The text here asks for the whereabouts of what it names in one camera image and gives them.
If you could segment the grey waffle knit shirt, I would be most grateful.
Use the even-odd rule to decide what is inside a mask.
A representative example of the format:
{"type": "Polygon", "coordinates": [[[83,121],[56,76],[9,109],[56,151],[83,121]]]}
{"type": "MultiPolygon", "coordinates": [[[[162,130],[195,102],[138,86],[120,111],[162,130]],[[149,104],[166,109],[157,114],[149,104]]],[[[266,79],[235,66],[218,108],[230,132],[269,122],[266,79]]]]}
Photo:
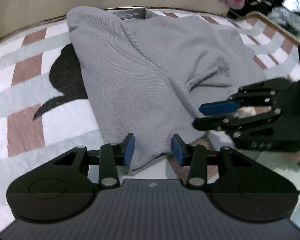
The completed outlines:
{"type": "Polygon", "coordinates": [[[66,21],[104,142],[135,135],[128,175],[166,157],[173,135],[203,137],[192,127],[201,104],[266,79],[237,30],[198,16],[76,7],[66,21]]]}

